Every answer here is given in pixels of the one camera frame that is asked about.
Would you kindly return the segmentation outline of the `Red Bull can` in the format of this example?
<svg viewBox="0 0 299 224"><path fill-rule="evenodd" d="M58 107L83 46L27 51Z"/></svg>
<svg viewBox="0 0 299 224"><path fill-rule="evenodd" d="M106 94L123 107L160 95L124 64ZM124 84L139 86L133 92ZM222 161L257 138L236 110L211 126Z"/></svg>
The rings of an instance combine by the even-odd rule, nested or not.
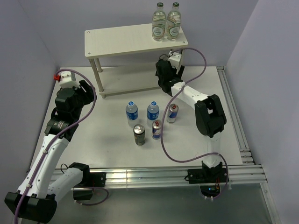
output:
<svg viewBox="0 0 299 224"><path fill-rule="evenodd" d="M166 121L168 123L174 123L178 114L178 105L170 104L167 111Z"/></svg>
<svg viewBox="0 0 299 224"><path fill-rule="evenodd" d="M151 135L153 139L161 138L161 120L154 120L151 126Z"/></svg>

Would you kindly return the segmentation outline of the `blue-label water bottle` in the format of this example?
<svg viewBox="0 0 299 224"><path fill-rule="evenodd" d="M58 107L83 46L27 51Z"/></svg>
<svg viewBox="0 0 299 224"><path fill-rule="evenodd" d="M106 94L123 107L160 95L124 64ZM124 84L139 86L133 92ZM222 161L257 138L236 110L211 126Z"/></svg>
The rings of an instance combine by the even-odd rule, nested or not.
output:
<svg viewBox="0 0 299 224"><path fill-rule="evenodd" d="M153 121L159 117L159 106L156 101L152 101L147 107L147 125L152 126Z"/></svg>
<svg viewBox="0 0 299 224"><path fill-rule="evenodd" d="M138 107L133 101L129 101L126 106L126 116L128 125L133 128L139 119Z"/></svg>

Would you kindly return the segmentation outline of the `dark coffee can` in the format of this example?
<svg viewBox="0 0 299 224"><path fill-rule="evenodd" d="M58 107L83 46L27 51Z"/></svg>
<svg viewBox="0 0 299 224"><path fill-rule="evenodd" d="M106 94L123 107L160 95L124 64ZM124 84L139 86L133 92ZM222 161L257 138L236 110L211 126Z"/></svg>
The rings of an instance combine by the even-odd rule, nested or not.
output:
<svg viewBox="0 0 299 224"><path fill-rule="evenodd" d="M135 143L138 146L142 146L145 144L145 127L141 124L137 124L133 128L133 134Z"/></svg>
<svg viewBox="0 0 299 224"><path fill-rule="evenodd" d="M168 60L168 55L167 54L162 54L159 56L159 61L167 61Z"/></svg>

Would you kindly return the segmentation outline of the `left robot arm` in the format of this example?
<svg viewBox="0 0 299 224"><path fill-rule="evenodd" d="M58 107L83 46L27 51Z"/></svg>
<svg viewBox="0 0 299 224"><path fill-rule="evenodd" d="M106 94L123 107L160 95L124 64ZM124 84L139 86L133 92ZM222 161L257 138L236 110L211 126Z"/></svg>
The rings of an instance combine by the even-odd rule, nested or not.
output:
<svg viewBox="0 0 299 224"><path fill-rule="evenodd" d="M19 218L47 224L54 216L57 204L74 186L90 183L89 166L74 162L66 173L50 183L56 165L78 128L85 105L95 106L96 93L89 81L81 80L69 87L61 87L55 107L44 131L41 149L23 183L16 192L8 192L4 202Z"/></svg>

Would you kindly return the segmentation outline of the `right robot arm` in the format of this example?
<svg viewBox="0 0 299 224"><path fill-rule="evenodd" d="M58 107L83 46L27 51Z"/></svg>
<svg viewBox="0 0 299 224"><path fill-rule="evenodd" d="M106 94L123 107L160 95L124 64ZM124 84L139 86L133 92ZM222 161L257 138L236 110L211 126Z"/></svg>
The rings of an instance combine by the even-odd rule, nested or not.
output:
<svg viewBox="0 0 299 224"><path fill-rule="evenodd" d="M196 76L187 82L181 77L184 67L177 71L170 59L159 59L156 63L156 76L158 85L171 96L166 108L168 109L174 99L178 98L188 104L195 112L195 123L198 131L207 137L207 153L188 160L176 160L166 151L163 137L161 146L165 155L176 163L188 163L204 158L202 161L202 176L204 182L216 182L222 178L228 182L228 164L220 153L220 138L227 123L221 100L217 95L203 94L187 84L200 76Z"/></svg>

